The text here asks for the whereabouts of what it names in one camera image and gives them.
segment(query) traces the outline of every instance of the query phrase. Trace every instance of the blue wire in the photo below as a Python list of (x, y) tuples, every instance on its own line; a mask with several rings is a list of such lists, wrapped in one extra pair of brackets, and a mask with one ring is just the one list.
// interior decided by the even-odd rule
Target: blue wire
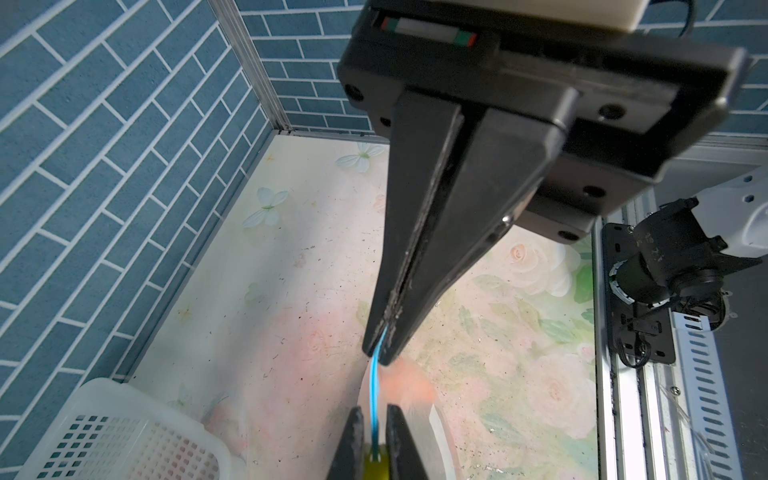
[(373, 350), (371, 357), (371, 375), (369, 386), (369, 407), (371, 409), (371, 457), (374, 462), (379, 461), (379, 354), (386, 336), (388, 326), (384, 327), (379, 343)]

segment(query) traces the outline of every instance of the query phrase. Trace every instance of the floral tabletop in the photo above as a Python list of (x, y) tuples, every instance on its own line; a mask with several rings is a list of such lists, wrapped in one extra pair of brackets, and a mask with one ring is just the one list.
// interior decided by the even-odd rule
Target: floral tabletop
[[(388, 148), (276, 137), (131, 385), (205, 423), (250, 478), (325, 478), (367, 358)], [(465, 478), (598, 477), (591, 247), (513, 228), (403, 356)]]

